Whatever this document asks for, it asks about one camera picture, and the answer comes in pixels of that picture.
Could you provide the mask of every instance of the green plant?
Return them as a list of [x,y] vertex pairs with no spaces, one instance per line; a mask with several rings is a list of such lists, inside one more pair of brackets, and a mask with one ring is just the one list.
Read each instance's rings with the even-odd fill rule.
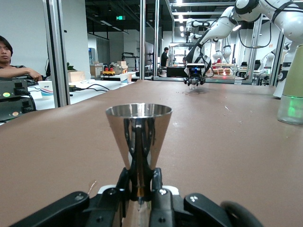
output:
[[67,63],[67,70],[75,70],[73,65],[70,65],[70,63]]

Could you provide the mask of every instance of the brown table surface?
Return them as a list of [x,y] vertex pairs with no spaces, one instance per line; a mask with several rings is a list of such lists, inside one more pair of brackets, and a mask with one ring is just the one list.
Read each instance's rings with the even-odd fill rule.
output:
[[0,126],[0,226],[124,167],[105,110],[126,103],[173,108],[157,166],[182,196],[199,192],[248,208],[267,227],[303,223],[303,127],[276,119],[273,87],[138,81]]

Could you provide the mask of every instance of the black ceiling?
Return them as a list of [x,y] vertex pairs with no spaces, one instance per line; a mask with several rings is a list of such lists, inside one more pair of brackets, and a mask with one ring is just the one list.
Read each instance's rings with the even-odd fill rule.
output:
[[[183,0],[183,3],[217,3],[233,2],[229,0]],[[172,30],[171,12],[210,12],[208,15],[183,16],[184,19],[192,18],[218,18],[211,12],[223,12],[228,6],[185,6],[179,7],[175,0],[160,0],[159,26],[162,31]],[[140,30],[140,0],[85,0],[88,32],[117,32],[111,26],[101,22],[106,21],[121,30]],[[125,16],[125,20],[116,20],[116,16]],[[146,0],[146,26],[154,27],[155,0]]]

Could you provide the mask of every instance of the metal post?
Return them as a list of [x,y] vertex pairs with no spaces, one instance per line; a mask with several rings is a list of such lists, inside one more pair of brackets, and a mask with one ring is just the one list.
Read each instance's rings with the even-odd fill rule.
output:
[[270,86],[275,86],[279,69],[280,69],[280,62],[282,58],[282,53],[284,49],[284,42],[285,42],[285,36],[283,35],[282,32],[280,32],[279,37],[278,37],[278,42],[276,45],[276,53],[275,53],[275,59],[274,59],[274,64],[273,68],[271,70],[271,79],[270,79]]
[[175,42],[175,21],[172,21],[172,34],[171,34],[171,42]]
[[159,40],[159,8],[160,0],[155,0],[155,35],[154,35],[154,45],[153,45],[153,76],[157,76],[158,69],[158,40]]
[[146,0],[140,0],[140,79],[145,78],[145,5]]
[[69,105],[67,63],[64,47],[61,0],[43,0],[48,57],[55,107]]
[[[260,17],[255,22],[254,29],[253,29],[253,32],[252,32],[251,46],[257,46],[258,45],[261,25],[262,25],[262,17]],[[257,55],[257,49],[251,49],[250,50],[250,59],[249,59],[249,68],[248,68],[249,80],[251,80],[253,78],[253,75],[254,75],[256,55]]]

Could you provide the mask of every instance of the metal jigger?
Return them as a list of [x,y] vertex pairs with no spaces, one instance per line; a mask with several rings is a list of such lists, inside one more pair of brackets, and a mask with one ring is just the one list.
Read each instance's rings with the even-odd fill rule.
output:
[[151,200],[151,179],[172,109],[157,104],[126,104],[106,110],[120,153],[128,170],[131,200]]

